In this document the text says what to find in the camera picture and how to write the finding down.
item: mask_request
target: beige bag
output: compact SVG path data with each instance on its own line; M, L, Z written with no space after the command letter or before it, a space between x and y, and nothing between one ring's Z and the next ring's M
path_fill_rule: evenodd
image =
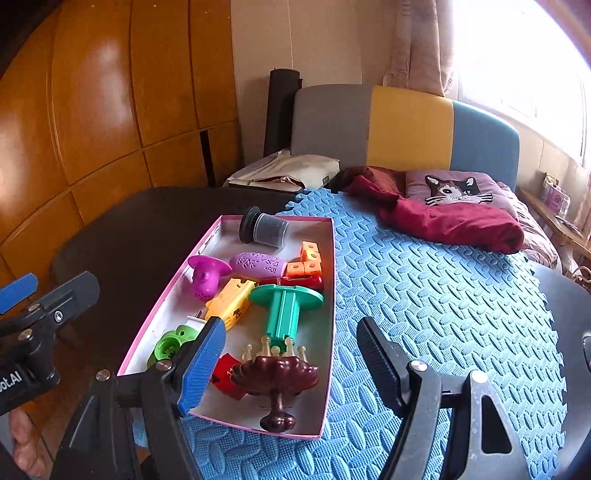
M251 170L237 172L230 186L258 187L278 192L298 192L323 187L339 172L339 161L321 155L291 155L280 152L274 159Z

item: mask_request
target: screw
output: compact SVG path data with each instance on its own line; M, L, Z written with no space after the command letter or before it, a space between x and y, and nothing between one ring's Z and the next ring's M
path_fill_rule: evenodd
M25 340L29 340L33 336L33 331L28 328L27 330L23 330L21 333L18 334L18 341L24 342Z
M470 376L476 383L486 383L488 381L488 375L480 370L473 370L470 372Z
M410 368L415 372L424 372L429 366L422 360L413 360L410 362Z
M109 372L108 370L101 370L99 372L96 373L95 378L99 381L99 382L105 382L108 379L111 378L111 372Z
M170 360L161 360L156 363L156 370L166 372L173 367L173 363Z

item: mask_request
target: interlocking foam mat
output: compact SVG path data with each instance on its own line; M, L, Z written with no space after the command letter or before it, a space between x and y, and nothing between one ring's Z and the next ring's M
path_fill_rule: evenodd
M532 479L557 471L566 415L552 317L524 254L434 244L382 228L371 211L320 189L285 215L335 223L333 381L323 437L302 442L189 418L184 432L205 479L377 479L401 420L382 404L355 341L364 316L410 357L441 373L487 372L521 439ZM425 478L443 463L450 411L439 414Z

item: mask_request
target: curtain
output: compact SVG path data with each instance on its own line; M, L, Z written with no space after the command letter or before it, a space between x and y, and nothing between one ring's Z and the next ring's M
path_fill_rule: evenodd
M398 12L384 85L444 96L451 89L453 0L393 0Z
M577 211L574 224L588 240L591 236L591 176L587 181L587 190Z

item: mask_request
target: window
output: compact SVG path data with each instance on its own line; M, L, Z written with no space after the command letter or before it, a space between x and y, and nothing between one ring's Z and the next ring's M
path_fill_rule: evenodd
M454 23L460 101L526 124L582 164L591 158L591 71L535 0L454 0Z

